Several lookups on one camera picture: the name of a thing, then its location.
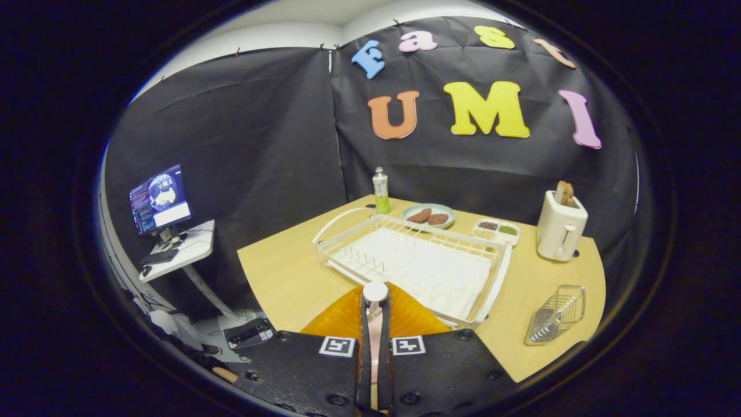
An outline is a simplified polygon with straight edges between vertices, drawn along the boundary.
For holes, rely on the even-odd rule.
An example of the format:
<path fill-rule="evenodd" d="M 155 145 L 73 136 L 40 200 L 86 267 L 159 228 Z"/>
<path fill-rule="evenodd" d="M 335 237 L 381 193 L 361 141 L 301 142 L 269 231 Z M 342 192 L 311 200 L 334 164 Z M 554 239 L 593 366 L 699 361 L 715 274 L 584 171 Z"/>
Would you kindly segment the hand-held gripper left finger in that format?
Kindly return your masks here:
<path fill-rule="evenodd" d="M 243 391 L 304 416 L 356 416 L 370 401 L 371 350 L 362 287 L 299 332 L 278 331 L 248 348 Z"/>

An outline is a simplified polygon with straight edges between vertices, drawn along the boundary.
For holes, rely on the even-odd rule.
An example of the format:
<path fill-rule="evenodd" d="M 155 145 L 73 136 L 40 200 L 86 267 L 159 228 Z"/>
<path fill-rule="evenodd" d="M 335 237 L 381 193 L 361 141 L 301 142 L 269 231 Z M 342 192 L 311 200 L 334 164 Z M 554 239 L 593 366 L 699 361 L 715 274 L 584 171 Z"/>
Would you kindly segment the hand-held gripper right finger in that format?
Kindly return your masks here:
<path fill-rule="evenodd" d="M 379 404 L 394 416 L 497 414 L 517 385 L 471 329 L 451 330 L 387 283 L 387 339 L 379 356 Z"/>

